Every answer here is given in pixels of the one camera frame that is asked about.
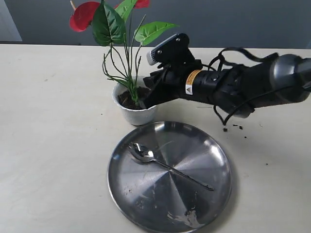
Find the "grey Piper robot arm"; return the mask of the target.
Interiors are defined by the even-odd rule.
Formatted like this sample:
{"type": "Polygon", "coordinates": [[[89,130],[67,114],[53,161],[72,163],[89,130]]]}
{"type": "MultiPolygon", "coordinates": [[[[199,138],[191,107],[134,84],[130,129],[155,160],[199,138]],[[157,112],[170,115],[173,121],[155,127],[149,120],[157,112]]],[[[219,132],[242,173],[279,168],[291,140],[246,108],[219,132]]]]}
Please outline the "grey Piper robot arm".
{"type": "Polygon", "coordinates": [[[166,65],[143,79],[150,93],[139,101],[147,109],[175,99],[214,105],[241,118],[257,108],[298,103],[311,91],[311,60],[293,54],[252,67],[204,70],[200,60],[166,65]]]}

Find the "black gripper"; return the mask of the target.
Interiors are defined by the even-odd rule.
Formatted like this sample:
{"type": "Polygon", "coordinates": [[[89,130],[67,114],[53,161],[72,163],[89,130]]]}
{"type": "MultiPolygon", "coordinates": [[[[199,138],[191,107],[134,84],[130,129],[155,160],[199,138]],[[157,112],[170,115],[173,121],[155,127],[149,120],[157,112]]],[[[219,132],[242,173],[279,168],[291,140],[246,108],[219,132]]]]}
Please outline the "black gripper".
{"type": "Polygon", "coordinates": [[[175,99],[207,104],[231,103],[230,69],[193,70],[176,73],[163,68],[143,78],[149,93],[142,98],[142,108],[151,108],[175,99]]]}

